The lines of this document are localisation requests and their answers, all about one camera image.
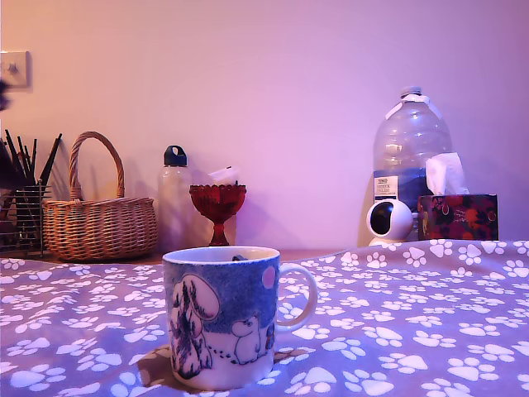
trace white camera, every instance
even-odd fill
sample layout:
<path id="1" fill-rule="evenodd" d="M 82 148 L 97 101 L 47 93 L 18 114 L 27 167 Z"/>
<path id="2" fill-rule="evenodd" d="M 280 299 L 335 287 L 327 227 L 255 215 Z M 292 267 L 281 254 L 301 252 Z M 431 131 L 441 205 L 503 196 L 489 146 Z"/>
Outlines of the white camera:
<path id="1" fill-rule="evenodd" d="M 388 198 L 371 206 L 365 222 L 374 235 L 369 245 L 378 246 L 405 241 L 412 230 L 413 215 L 405 203 Z"/>

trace wire mesh pen holder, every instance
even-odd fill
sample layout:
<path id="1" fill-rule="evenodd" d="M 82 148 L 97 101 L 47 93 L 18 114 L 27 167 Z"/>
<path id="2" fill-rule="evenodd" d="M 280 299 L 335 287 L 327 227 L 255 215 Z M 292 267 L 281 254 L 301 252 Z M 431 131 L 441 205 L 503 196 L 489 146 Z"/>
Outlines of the wire mesh pen holder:
<path id="1" fill-rule="evenodd" d="M 0 196 L 0 254 L 44 255 L 42 202 L 49 198 L 49 188 L 39 180 Z"/>

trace mug handle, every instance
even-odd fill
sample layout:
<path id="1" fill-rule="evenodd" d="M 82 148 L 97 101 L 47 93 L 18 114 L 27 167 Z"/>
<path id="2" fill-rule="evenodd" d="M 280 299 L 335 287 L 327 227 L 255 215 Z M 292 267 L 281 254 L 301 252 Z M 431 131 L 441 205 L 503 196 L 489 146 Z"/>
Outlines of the mug handle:
<path id="1" fill-rule="evenodd" d="M 290 271 L 297 271 L 301 273 L 302 275 L 304 275 L 305 278 L 307 279 L 307 283 L 308 283 L 307 306 L 305 307 L 303 312 L 296 318 L 293 318 L 287 321 L 277 322 L 275 326 L 276 332 L 292 332 L 292 331 L 295 331 L 301 328 L 303 325 L 305 325 L 305 323 L 314 313 L 314 309 L 316 309 L 316 305 L 317 305 L 317 285 L 316 285 L 316 281 L 314 280 L 314 277 L 312 277 L 311 272 L 301 265 L 295 265 L 294 263 L 289 263 L 286 265 L 281 265 L 279 267 L 279 277 L 281 277 L 281 275 L 284 275 Z"/>

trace mug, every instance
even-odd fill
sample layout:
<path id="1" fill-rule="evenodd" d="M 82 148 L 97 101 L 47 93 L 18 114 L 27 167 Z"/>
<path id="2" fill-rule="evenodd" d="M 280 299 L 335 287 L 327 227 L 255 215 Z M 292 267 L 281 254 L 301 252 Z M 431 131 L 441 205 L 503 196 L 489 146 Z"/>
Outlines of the mug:
<path id="1" fill-rule="evenodd" d="M 173 374 L 194 389 L 227 390 L 266 377 L 275 333 L 302 327 L 317 305 L 311 273 L 279 266 L 271 248 L 192 248 L 165 254 L 163 264 Z M 298 317 L 278 323 L 279 277 L 289 271 L 307 279 L 308 302 Z"/>

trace white label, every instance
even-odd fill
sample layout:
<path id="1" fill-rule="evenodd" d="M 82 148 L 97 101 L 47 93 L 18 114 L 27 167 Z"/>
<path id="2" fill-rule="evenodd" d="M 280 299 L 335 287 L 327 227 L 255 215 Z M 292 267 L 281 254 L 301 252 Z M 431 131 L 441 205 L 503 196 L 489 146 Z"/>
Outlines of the white label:
<path id="1" fill-rule="evenodd" d="M 374 201 L 384 199 L 398 199 L 398 176 L 374 178 Z"/>

